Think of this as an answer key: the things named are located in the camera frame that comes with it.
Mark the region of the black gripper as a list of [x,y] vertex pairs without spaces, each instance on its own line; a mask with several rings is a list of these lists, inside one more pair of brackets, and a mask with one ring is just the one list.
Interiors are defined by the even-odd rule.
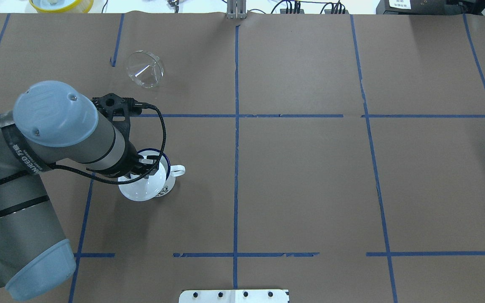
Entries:
[[159,166],[159,155],[139,155],[132,143],[126,143],[121,159],[99,173],[106,177],[121,177],[128,174],[148,176],[156,174]]

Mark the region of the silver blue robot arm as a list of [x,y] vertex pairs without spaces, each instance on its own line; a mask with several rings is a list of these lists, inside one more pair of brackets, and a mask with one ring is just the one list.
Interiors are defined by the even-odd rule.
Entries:
[[41,174],[65,170],[126,185],[154,174],[129,140],[129,122],[113,117],[160,110],[113,93],[87,98],[61,81],[31,85],[0,115],[0,289],[25,301],[71,278],[77,261]]

